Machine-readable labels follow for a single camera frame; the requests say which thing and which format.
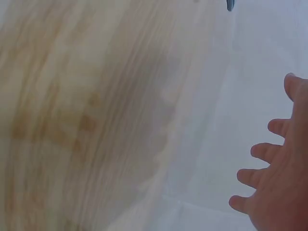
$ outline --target wood grain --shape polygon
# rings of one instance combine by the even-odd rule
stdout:
[[[202,75],[212,1],[12,0],[0,229],[143,230]]]

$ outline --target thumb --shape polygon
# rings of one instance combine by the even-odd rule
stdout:
[[[284,85],[294,102],[291,120],[294,151],[308,159],[308,80],[288,74]]]

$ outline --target wooden surface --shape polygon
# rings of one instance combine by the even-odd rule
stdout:
[[[213,2],[11,0],[1,231],[144,230],[202,76]]]

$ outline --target human hand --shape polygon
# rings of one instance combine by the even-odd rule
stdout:
[[[238,181],[256,192],[229,200],[233,209],[249,215],[259,231],[308,231],[308,80],[288,74],[284,88],[294,102],[292,116],[268,124],[269,131],[285,138],[284,144],[251,148],[253,157],[270,166],[239,170]]]

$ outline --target blue object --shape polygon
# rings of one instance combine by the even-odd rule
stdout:
[[[232,11],[235,4],[235,0],[227,0],[227,9],[228,11]]]

